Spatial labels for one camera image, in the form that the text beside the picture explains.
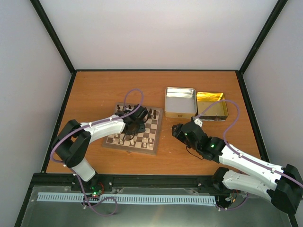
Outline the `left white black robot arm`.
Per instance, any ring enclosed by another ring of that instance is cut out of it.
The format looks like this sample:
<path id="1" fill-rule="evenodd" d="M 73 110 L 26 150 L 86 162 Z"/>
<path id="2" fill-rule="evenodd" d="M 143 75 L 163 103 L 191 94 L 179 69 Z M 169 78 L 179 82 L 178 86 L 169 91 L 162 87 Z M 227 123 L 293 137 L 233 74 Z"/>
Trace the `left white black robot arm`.
<path id="1" fill-rule="evenodd" d="M 133 110 L 116 111 L 112 116 L 95 122 L 70 120 L 52 143 L 51 159 L 71 169 L 87 190 L 94 190 L 98 186 L 98 178 L 85 158 L 90 143 L 116 133 L 135 135 L 144 132 L 147 115 L 147 108 L 135 105 Z"/>

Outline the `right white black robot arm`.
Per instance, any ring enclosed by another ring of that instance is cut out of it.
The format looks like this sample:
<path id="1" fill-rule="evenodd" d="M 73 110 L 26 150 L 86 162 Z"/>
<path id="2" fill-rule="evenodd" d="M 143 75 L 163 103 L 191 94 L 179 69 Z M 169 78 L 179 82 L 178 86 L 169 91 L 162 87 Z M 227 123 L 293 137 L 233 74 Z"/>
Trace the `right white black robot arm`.
<path id="1" fill-rule="evenodd" d="M 251 156 L 221 138 L 207 136 L 202 124 L 195 121 L 172 126 L 172 136 L 202 159 L 239 170 L 217 170 L 213 177 L 218 184 L 257 195 L 286 214 L 296 214 L 303 197 L 303 179 L 295 166 L 282 167 Z"/>

